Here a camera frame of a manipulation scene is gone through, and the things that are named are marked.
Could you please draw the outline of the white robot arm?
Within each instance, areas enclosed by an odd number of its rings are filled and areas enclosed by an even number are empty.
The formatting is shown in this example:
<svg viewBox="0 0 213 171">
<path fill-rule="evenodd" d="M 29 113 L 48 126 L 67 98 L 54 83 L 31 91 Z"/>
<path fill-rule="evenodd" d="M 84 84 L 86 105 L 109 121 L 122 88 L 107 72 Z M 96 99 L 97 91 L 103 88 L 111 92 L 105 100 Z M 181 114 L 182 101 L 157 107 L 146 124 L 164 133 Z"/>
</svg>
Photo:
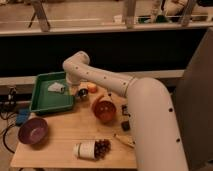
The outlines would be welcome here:
<svg viewBox="0 0 213 171">
<path fill-rule="evenodd" d="M 170 93 L 157 79 L 136 78 L 89 65 L 79 51 L 63 62 L 69 86 L 85 79 L 127 99 L 138 171 L 189 171 Z"/>
</svg>

